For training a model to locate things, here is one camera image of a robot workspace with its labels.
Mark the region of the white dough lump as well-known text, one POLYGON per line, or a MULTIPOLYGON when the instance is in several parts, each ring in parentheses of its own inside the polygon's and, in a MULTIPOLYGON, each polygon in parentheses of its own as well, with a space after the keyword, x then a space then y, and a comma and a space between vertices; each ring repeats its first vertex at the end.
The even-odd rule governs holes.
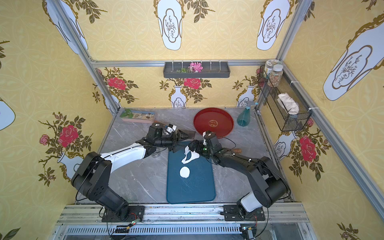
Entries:
POLYGON ((189 146, 185 147, 185 157, 182 159, 182 164, 186 165, 193 160, 196 160, 200 157, 196 151, 192 151, 189 146))

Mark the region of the teal plastic tray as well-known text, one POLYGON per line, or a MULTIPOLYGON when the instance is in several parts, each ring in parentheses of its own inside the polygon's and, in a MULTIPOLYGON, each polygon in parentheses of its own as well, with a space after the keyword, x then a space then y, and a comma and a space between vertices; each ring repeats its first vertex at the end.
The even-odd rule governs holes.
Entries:
POLYGON ((216 197, 213 165, 206 158, 199 157, 186 165, 182 164, 188 144, 182 142, 179 151, 170 151, 168 155, 166 199, 169 204, 205 203, 216 197), (180 177, 182 167, 190 169, 187 179, 180 177))

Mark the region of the wooden rolling pin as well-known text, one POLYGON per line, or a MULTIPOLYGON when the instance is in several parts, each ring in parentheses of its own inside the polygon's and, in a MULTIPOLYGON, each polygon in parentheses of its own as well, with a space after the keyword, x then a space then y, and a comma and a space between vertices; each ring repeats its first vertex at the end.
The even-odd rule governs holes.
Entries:
POLYGON ((242 149, 239 149, 239 148, 234 148, 234 149, 229 149, 229 148, 224 148, 223 150, 221 150, 221 153, 222 154, 241 154, 242 153, 242 149))

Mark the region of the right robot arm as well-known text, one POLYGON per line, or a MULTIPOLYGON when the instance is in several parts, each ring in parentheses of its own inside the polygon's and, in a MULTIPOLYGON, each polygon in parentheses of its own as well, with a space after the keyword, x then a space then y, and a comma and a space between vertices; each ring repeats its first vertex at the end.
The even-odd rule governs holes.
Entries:
POLYGON ((224 206, 221 215, 226 221, 256 220, 254 212, 262 212, 263 207, 269 208, 285 194, 291 194, 288 183, 270 158, 251 158, 224 148, 213 132, 206 132, 202 141, 194 140, 185 147, 185 162, 199 157, 242 173, 250 183, 252 190, 236 205, 224 206))

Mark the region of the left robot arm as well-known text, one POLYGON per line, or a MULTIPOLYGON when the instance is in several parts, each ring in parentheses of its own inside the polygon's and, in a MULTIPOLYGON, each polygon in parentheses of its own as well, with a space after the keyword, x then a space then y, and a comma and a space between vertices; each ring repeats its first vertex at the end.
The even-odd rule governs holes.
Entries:
POLYGON ((101 155, 88 153, 71 178, 71 184, 87 199, 104 207, 103 222, 142 221, 145 207, 130 206, 114 192, 109 186, 111 173, 158 153, 158 148, 176 152, 181 149, 182 141, 194 139, 195 134, 172 124, 155 122, 145 137, 128 147, 101 155))

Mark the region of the round white dumpling wrapper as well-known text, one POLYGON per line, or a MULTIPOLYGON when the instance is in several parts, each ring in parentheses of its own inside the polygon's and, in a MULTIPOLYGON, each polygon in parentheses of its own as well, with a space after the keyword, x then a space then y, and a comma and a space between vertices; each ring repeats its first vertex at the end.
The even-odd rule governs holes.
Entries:
POLYGON ((190 169, 188 167, 182 167, 180 169, 180 177, 187 179, 190 176, 190 169))

